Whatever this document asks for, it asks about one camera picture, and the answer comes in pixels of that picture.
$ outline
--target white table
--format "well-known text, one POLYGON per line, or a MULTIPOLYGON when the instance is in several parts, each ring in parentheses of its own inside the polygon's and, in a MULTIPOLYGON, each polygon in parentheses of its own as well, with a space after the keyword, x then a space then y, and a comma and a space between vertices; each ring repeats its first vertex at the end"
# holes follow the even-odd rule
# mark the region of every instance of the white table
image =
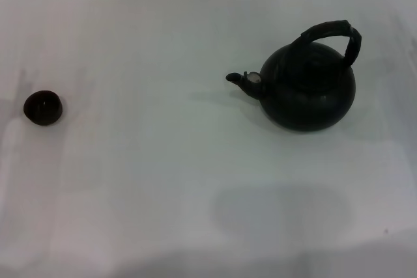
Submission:
POLYGON ((416 277, 413 6, 0 0, 0 277, 416 277), (277 128, 225 81, 344 19, 363 44, 333 128, 277 128), (22 116, 41 89, 48 128, 22 116))

